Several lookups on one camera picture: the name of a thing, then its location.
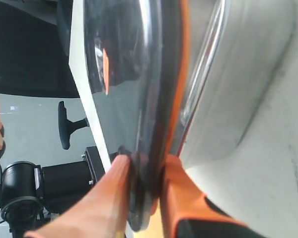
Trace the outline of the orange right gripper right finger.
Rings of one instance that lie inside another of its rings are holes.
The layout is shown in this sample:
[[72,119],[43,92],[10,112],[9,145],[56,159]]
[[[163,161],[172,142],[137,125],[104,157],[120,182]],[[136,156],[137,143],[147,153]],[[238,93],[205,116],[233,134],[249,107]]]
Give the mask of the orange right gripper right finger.
[[206,195],[193,183],[182,167],[181,160],[167,155],[164,160],[164,175],[161,189],[161,221],[166,238],[176,237],[181,220],[199,222],[245,224],[217,213],[205,201]]

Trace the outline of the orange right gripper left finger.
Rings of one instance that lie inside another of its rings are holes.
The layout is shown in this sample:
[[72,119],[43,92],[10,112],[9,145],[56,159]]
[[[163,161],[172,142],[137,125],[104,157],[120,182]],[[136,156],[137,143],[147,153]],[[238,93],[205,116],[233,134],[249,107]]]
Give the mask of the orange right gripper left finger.
[[93,189],[47,225],[26,238],[123,238],[130,195],[130,159],[119,155]]

